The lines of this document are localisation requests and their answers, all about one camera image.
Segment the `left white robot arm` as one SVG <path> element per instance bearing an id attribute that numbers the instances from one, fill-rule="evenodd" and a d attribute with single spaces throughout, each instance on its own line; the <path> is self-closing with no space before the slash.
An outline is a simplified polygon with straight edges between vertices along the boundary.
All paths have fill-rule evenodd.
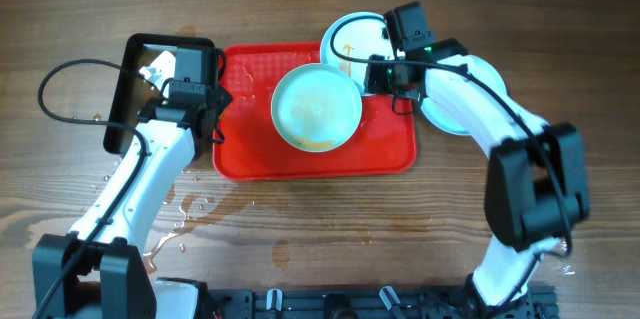
<path id="1" fill-rule="evenodd" d="M 231 103 L 221 86 L 179 84 L 152 98 L 119 168 L 64 235 L 45 234 L 32 267 L 37 318 L 198 318 L 212 311 L 206 284 L 150 281 L 144 246 L 180 172 Z"/>

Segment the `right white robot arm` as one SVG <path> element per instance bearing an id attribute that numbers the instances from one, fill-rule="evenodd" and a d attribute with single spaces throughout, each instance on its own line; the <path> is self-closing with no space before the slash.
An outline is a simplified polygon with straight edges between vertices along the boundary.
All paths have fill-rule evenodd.
<path id="1" fill-rule="evenodd" d="M 459 307 L 470 318 L 523 307 L 541 261 L 571 256 L 572 230 L 590 212 L 578 130 L 530 113 L 499 89 L 500 81 L 486 61 L 462 53 L 372 55 L 365 74 L 370 93 L 412 92 L 442 107 L 487 156 L 484 213 L 492 238 L 465 283 Z"/>

